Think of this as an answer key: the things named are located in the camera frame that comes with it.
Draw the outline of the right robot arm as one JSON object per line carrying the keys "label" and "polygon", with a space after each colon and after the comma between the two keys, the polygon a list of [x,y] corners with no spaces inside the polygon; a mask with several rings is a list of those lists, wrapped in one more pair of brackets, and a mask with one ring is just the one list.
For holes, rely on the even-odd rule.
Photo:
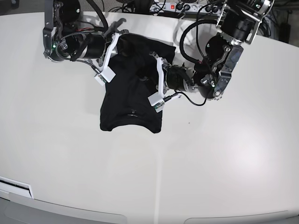
{"label": "right robot arm", "polygon": [[128,30],[110,28],[100,7],[93,0],[88,4],[102,25],[82,19],[78,0],[45,1],[43,54],[54,62],[87,64],[99,75],[107,70],[110,58],[118,51],[119,37]]}

